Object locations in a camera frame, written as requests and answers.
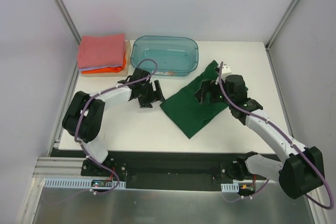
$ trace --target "gray floor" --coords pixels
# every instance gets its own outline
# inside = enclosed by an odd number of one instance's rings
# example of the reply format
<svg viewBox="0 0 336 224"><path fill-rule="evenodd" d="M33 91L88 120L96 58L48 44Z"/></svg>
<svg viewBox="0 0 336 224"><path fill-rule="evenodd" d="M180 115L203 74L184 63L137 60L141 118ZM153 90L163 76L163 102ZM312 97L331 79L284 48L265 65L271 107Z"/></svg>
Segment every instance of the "gray floor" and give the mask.
<svg viewBox="0 0 336 224"><path fill-rule="evenodd" d="M56 202L77 189L44 188L43 199ZM310 224L314 223L307 200L288 198L278 185L269 184L252 200L236 203L236 194L193 192L116 190L94 196L84 192L61 204L40 200L34 223L182 223L182 224Z"/></svg>

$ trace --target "folded cloth stack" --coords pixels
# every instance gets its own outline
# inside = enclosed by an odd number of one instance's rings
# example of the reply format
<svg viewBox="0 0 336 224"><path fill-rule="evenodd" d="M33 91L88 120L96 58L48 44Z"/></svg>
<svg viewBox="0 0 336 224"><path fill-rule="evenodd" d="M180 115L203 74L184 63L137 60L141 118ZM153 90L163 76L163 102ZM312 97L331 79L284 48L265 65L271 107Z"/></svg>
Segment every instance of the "folded cloth stack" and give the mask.
<svg viewBox="0 0 336 224"><path fill-rule="evenodd" d="M126 76L131 44L125 34L83 36L79 45L78 69L84 76Z"/></svg>

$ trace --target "purple cloth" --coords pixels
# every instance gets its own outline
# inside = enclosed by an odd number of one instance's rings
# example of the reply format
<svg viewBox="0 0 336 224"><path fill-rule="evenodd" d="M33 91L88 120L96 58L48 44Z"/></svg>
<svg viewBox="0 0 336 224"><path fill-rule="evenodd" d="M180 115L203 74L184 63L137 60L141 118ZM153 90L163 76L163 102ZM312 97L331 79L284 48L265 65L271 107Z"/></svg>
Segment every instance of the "purple cloth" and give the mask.
<svg viewBox="0 0 336 224"><path fill-rule="evenodd" d="M88 67L88 68L79 68L79 72L83 71L89 71L89 70L95 70L95 69L101 69L101 68L116 68L116 67L121 67L121 65L105 65L105 66L98 66L98 67Z"/></svg>

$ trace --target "red towel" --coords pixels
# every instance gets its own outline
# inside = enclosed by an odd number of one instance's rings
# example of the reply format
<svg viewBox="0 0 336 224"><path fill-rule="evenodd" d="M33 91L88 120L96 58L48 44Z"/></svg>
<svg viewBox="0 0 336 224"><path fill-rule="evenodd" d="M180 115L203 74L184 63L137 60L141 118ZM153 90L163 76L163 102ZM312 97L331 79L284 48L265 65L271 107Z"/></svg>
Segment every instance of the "red towel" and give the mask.
<svg viewBox="0 0 336 224"><path fill-rule="evenodd" d="M125 34L103 37L83 36L79 45L78 68L123 65Z"/></svg>

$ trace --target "metal frame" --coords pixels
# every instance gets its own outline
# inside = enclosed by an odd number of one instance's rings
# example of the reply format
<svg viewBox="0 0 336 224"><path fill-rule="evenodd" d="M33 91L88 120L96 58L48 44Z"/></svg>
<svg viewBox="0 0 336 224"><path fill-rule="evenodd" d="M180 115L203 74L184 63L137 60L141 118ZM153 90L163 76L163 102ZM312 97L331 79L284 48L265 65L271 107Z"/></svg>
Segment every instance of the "metal frame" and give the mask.
<svg viewBox="0 0 336 224"><path fill-rule="evenodd" d="M74 39L79 44L81 41L81 37L76 29L76 26L74 25L70 14L68 13L64 3L62 0L54 0L60 13L62 14L67 26L70 29L70 32L72 33ZM278 81L276 70L273 66L271 56L269 54L269 50L271 46L274 44L274 41L277 39L279 33L281 32L282 28L288 21L289 17L291 16L292 12L298 5L300 0L292 0L289 7L285 11L283 17L281 18L277 28L275 29L274 33L272 34L269 42L266 44L266 51L267 56L269 59L269 63L271 66L272 74L274 76L274 80L276 83L277 91L280 97L281 106L284 112L284 116L286 119L286 123L288 126L288 129L290 131L290 134L292 133L290 122L288 120L286 107L284 105L284 101L282 98L282 91L281 86ZM61 112L59 115L59 119L57 122L57 125L54 130L53 137L51 139L51 145L49 149L48 156L50 156L51 151L54 150L54 147L58 147L59 145L59 139L61 137L62 128L61 128L61 121L65 114L66 108L69 105L73 92L76 87L78 79L78 71L77 71L77 64L75 65L71 79L69 81L66 96L62 103ZM24 201L24 206L22 208L22 211L19 215L19 223L32 223L34 219L34 214L38 205L38 201L40 199L41 191L43 188L43 184L46 177L62 177L62 178L82 178L80 175L81 168L82 168L82 162L85 160L85 158L69 158L69 157L40 157L37 161L34 174L32 177L32 180L30 182L28 192ZM310 193L314 198L319 199L322 201L320 190L314 190ZM326 211L322 208L317 207L315 204L309 203L310 208L314 217L314 220L317 224L323 224L323 223L330 223L328 219L328 215Z"/></svg>

